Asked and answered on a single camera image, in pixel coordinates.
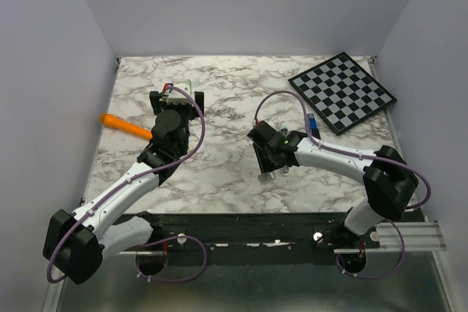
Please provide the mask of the silver staple strips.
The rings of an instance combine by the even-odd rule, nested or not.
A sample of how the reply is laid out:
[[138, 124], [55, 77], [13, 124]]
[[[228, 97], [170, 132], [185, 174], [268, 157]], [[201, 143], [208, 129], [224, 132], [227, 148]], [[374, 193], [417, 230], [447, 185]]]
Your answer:
[[267, 173], [258, 175], [258, 180], [261, 183], [269, 183], [275, 179], [276, 179], [276, 176], [274, 172], [267, 172]]

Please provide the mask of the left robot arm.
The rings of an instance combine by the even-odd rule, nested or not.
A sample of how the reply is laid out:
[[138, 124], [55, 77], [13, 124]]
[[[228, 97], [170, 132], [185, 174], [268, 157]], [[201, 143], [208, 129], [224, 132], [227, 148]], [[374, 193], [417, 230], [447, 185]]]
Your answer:
[[189, 93], [169, 85], [150, 93], [156, 116], [149, 144], [137, 161], [110, 188], [68, 213], [50, 218], [43, 248], [46, 277], [57, 284], [53, 269], [75, 284], [87, 281], [104, 259], [134, 247], [153, 250], [164, 242], [153, 216], [147, 212], [126, 221], [121, 216], [140, 198], [161, 186], [181, 163], [195, 154], [189, 149], [189, 123], [204, 119], [204, 93]]

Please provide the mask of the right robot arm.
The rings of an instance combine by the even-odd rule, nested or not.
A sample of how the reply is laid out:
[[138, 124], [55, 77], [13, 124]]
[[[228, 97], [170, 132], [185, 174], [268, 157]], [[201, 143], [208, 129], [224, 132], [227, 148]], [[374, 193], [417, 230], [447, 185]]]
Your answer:
[[362, 184], [366, 199], [351, 208], [331, 231], [338, 242], [351, 248], [369, 229], [384, 220], [399, 221], [418, 187], [396, 149], [382, 146], [378, 151], [352, 151], [310, 138], [303, 132], [283, 135], [265, 121], [248, 133], [260, 170], [272, 172], [287, 167], [314, 167]]

